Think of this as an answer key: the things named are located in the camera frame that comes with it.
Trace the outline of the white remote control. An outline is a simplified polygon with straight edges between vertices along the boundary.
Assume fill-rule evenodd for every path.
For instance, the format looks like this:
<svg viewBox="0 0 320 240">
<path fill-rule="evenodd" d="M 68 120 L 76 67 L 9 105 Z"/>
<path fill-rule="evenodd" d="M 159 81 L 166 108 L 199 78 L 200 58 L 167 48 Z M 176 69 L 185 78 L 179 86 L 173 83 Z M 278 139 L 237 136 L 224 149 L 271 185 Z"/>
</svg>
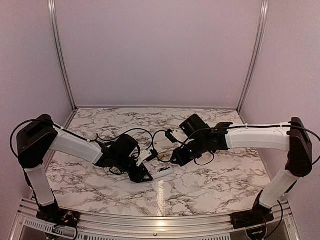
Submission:
<svg viewBox="0 0 320 240">
<path fill-rule="evenodd" d="M 168 176 L 168 175 L 171 175 L 174 173 L 174 170 L 172 167 L 170 166 L 167 166 L 167 167 L 160 167 L 160 168 L 157 168 L 153 171 L 150 172 L 152 178 L 154 180 L 157 180 L 157 179 L 160 179 L 160 178 L 163 178 L 165 176 Z"/>
</svg>

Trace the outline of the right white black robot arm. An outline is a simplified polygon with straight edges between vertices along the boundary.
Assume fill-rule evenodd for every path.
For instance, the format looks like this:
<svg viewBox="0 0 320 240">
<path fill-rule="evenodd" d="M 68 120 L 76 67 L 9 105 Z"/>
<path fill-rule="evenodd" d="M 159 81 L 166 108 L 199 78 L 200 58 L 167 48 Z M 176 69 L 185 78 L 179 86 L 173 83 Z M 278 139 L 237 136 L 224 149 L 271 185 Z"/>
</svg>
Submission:
<svg viewBox="0 0 320 240">
<path fill-rule="evenodd" d="M 288 153 L 285 168 L 280 170 L 257 196 L 247 219 L 258 224 L 274 204 L 288 193 L 296 182 L 309 175 L 313 168 L 313 145 L 300 118 L 278 124 L 233 124 L 220 122 L 209 127 L 197 114 L 179 126 L 187 136 L 171 156 L 171 163 L 181 167 L 206 152 L 238 148 L 274 149 Z"/>
</svg>

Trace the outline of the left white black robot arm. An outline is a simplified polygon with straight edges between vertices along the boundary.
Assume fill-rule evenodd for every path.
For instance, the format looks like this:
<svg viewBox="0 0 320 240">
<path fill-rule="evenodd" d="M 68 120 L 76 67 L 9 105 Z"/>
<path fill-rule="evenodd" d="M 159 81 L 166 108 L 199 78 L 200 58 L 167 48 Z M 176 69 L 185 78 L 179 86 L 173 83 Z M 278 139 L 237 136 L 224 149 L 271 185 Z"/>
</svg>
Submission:
<svg viewBox="0 0 320 240">
<path fill-rule="evenodd" d="M 115 140 L 89 140 L 55 124 L 48 114 L 30 119 L 15 130 L 17 159 L 23 169 L 27 184 L 32 189 L 39 211 L 53 223 L 63 219 L 43 168 L 44 157 L 48 151 L 61 152 L 99 168 L 116 168 L 128 174 L 134 183 L 153 180 L 144 165 L 143 152 L 139 143 L 130 135 L 122 134 Z"/>
</svg>

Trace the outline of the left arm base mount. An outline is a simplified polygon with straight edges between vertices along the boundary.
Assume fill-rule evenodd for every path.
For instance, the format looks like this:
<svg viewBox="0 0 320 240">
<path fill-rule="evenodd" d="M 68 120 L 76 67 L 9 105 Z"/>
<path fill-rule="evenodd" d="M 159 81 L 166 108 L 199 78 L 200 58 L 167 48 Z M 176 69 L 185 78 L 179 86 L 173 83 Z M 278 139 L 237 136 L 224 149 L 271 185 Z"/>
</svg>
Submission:
<svg viewBox="0 0 320 240">
<path fill-rule="evenodd" d="M 75 228 L 78 226 L 80 213 L 78 211 L 60 208 L 56 213 L 51 214 L 38 211 L 36 218 L 57 226 Z"/>
</svg>

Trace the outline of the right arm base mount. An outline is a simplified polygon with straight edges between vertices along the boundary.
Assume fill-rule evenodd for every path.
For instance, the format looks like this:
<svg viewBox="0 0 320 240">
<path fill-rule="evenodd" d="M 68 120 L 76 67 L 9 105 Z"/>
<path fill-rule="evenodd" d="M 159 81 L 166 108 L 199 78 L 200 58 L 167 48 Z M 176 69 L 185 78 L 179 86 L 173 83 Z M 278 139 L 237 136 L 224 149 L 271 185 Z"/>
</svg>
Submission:
<svg viewBox="0 0 320 240">
<path fill-rule="evenodd" d="M 274 220 L 272 212 L 262 213 L 253 210 L 235 212 L 230 215 L 234 229 L 248 228 L 263 225 Z"/>
</svg>

